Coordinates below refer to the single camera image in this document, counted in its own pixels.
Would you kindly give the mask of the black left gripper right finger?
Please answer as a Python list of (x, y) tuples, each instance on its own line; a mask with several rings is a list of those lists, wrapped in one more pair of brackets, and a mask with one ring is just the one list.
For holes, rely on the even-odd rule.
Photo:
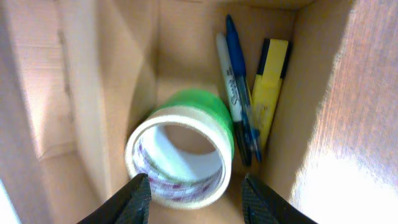
[(245, 224), (317, 224), (255, 176), (246, 174), (241, 186)]

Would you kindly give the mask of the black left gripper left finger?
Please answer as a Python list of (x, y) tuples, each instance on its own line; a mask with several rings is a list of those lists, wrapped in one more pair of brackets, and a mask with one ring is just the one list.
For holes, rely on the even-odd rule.
[(148, 175), (137, 174), (78, 224), (148, 224), (151, 199)]

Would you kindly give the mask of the black and white marker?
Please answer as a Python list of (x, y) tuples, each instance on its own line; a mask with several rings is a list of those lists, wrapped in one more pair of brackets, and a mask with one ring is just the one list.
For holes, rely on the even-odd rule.
[(221, 73), (224, 79), (224, 85), (228, 97), (229, 111), (233, 121), (233, 128), (236, 136), (236, 143), (238, 144), (239, 154), (241, 156), (243, 166), (249, 167), (252, 164), (252, 155), (245, 140), (245, 126), (242, 115), (243, 109), (241, 106), (241, 99), (229, 56), (226, 37), (223, 33), (219, 32), (216, 34), (216, 47), (220, 61)]

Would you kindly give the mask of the yellow highlighter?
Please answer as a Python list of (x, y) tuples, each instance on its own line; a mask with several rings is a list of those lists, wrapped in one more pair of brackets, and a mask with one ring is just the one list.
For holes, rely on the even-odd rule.
[(288, 40), (264, 39), (257, 67), (252, 102), (259, 128), (260, 149), (264, 150), (273, 122), (280, 89), (289, 62)]

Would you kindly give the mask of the blue retractable pen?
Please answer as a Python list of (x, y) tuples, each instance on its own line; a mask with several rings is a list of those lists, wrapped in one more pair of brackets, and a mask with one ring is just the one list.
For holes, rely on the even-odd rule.
[(246, 64), (243, 50), (239, 41), (238, 32), (230, 14), (226, 16), (226, 43), (228, 45), (231, 66), (236, 80), (239, 97), (241, 100), (241, 115), (243, 120), (244, 149), (241, 150), (241, 159), (245, 166), (252, 164), (252, 157), (262, 160), (259, 128), (255, 122), (252, 109), (251, 94), (246, 79)]

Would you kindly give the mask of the green tape roll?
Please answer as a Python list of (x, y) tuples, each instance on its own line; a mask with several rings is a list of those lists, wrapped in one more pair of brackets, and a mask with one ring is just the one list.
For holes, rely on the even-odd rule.
[(231, 157), (234, 158), (234, 126), (233, 120), (226, 105), (220, 97), (210, 91), (202, 89), (184, 89), (173, 94), (165, 103), (158, 106), (151, 114), (156, 111), (172, 107), (187, 106), (194, 107), (209, 114), (227, 132), (229, 145), (231, 146)]

